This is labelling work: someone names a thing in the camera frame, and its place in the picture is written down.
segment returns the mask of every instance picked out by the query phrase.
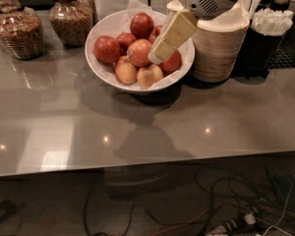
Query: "drain grate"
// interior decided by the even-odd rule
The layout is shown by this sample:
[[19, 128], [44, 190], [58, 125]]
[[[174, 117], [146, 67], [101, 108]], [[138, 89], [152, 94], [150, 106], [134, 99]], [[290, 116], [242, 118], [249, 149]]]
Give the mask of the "drain grate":
[[267, 62], [267, 69], [295, 68], [295, 57], [284, 47], [280, 47], [278, 52]]

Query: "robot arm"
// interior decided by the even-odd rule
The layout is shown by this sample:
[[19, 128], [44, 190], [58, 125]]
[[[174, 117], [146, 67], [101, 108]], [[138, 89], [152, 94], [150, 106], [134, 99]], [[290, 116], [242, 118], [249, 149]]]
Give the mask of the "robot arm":
[[185, 9], [167, 17], [148, 58], [160, 64], [196, 31], [198, 20], [212, 20], [230, 10], [237, 0], [180, 0]]

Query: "apple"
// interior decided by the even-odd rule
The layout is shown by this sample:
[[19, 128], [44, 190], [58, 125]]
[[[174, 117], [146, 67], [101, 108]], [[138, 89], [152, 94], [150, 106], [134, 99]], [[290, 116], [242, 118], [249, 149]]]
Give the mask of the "apple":
[[162, 25], [158, 25], [154, 27], [154, 29], [151, 31], [151, 33], [148, 36], [148, 41], [151, 43], [154, 43], [156, 38], [160, 35]]
[[133, 84], [137, 80], [137, 68], [131, 64], [127, 56], [121, 56], [114, 68], [117, 79], [123, 85]]
[[159, 64], [159, 67], [164, 74], [172, 74], [181, 67], [181, 64], [181, 53], [179, 52], [179, 50], [175, 49], [169, 57], [167, 57], [162, 63]]
[[130, 32], [121, 32], [116, 36], [116, 39], [118, 39], [121, 47], [121, 55], [126, 55], [129, 46], [138, 40], [137, 37]]
[[139, 12], [130, 21], [130, 32], [137, 38], [148, 38], [154, 28], [154, 20], [147, 13]]
[[148, 89], [163, 78], [163, 72], [155, 64], [151, 64], [148, 67], [141, 67], [137, 73], [137, 82], [141, 89]]
[[98, 61], [109, 64], [119, 59], [121, 47], [116, 38], [109, 35], [101, 35], [95, 41], [92, 53]]
[[130, 63], [137, 67], [144, 67], [151, 64], [148, 54], [151, 50], [151, 43], [147, 39], [138, 39], [128, 48], [128, 57]]

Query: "floor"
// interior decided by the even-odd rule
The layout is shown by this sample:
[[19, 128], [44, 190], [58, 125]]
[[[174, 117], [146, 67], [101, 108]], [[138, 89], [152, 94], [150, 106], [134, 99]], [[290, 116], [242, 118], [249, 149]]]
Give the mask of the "floor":
[[293, 178], [295, 153], [3, 177], [0, 235], [295, 235]]

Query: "beige container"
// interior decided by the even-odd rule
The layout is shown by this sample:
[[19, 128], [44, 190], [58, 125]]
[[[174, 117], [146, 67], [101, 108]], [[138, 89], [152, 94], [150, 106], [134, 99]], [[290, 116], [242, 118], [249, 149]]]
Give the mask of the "beige container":
[[194, 70], [190, 74], [203, 82], [227, 80], [249, 27], [249, 17], [237, 3], [211, 21], [199, 21], [192, 36], [195, 44]]

